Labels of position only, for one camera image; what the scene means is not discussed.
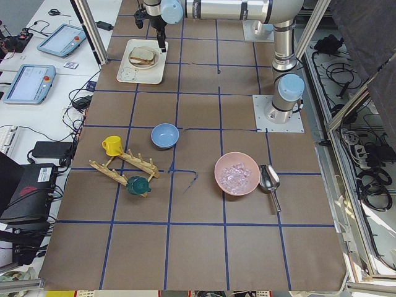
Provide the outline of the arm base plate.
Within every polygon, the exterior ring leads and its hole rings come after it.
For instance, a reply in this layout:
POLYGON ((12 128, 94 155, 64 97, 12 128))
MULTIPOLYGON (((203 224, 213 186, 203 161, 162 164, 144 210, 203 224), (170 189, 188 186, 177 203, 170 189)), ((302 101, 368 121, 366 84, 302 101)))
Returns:
POLYGON ((258 20, 243 21, 244 40, 250 42, 273 43, 273 25, 263 24, 258 20))
POLYGON ((272 95, 253 95, 254 117, 259 132, 304 133, 301 113, 279 111, 272 95))

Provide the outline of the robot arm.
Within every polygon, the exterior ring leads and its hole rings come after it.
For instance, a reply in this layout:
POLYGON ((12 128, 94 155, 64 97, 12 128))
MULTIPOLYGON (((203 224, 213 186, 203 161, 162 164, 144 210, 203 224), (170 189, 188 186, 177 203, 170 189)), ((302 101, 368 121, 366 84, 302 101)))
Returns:
POLYGON ((134 14, 136 25, 148 20, 155 29, 158 46, 165 51, 167 25, 183 18, 258 21, 273 27, 272 70, 274 95, 264 107, 264 116, 275 124, 287 123, 304 90, 302 80, 291 71, 296 67, 295 17, 302 1, 143 1, 134 14))

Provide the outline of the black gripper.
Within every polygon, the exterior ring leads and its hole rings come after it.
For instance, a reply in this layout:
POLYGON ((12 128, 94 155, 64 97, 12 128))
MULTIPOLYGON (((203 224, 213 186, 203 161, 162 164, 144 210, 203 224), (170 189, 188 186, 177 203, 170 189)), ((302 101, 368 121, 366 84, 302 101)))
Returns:
POLYGON ((161 49, 162 53, 166 52, 166 34, 165 27, 166 22, 162 19, 161 15, 151 15, 146 11, 147 17, 150 21, 150 25, 156 30, 158 47, 161 49))

